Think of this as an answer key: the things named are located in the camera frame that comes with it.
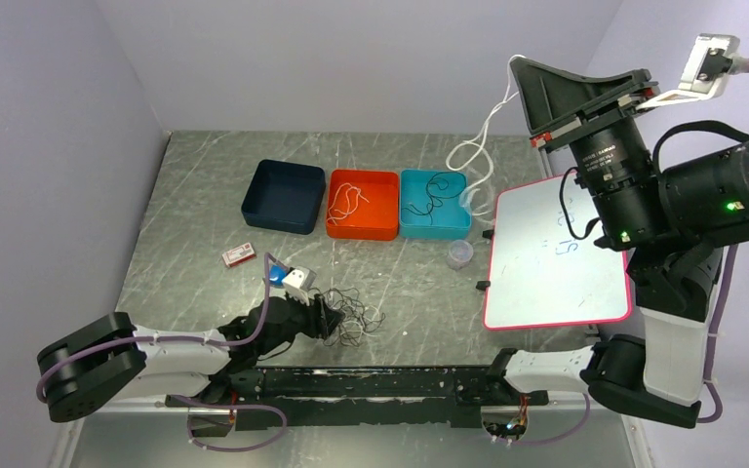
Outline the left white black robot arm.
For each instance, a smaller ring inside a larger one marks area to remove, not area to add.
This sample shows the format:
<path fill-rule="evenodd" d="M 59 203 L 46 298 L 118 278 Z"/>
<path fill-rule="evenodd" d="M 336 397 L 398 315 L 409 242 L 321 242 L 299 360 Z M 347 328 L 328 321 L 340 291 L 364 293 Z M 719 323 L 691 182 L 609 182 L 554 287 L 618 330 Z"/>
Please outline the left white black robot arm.
<path fill-rule="evenodd" d="M 300 334 L 325 340 L 343 319 L 321 295 L 307 304 L 273 296 L 248 315 L 210 331 L 157 331 L 113 312 L 43 348 L 37 397 L 55 423 L 110 402 L 180 395 L 215 406 L 233 376 L 254 368 Z"/>

